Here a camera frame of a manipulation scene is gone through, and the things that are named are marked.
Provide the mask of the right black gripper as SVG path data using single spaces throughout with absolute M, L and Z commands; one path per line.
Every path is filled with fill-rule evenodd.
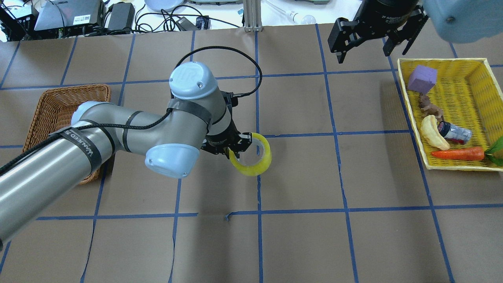
M 407 45 L 402 55 L 406 55 L 428 19 L 417 0 L 363 0 L 352 21 L 337 18 L 328 37 L 329 50 L 342 64 L 352 48 L 386 37 L 385 56 L 390 56 L 404 40 Z

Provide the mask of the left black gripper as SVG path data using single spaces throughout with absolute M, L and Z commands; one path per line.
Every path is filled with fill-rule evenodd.
M 224 154 L 230 160 L 235 158 L 235 153 L 243 153 L 248 150 L 253 142 L 253 134 L 238 131 L 233 120 L 233 107 L 238 105 L 238 98 L 243 94 L 223 92 L 222 96 L 225 102 L 225 111 L 220 118 L 212 122 L 201 150 L 215 155 Z M 230 148 L 233 145 L 235 145 L 235 153 Z

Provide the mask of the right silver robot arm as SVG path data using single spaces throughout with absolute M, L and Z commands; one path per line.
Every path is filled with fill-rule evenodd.
M 390 56 L 407 42 L 407 54 L 428 21 L 443 40 L 465 44 L 502 32 L 501 0 L 363 0 L 352 21 L 338 18 L 328 46 L 343 63 L 347 52 L 368 40 L 386 38 L 383 53 Z

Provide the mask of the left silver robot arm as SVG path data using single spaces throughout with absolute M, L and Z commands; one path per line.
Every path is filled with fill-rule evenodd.
M 118 151 L 143 155 L 150 170 L 180 179 L 190 174 L 200 150 L 240 153 L 251 145 L 253 134 L 237 130 L 230 93 L 219 89 L 208 66 L 180 64 L 169 88 L 164 115 L 85 102 L 70 126 L 2 167 L 1 246 Z

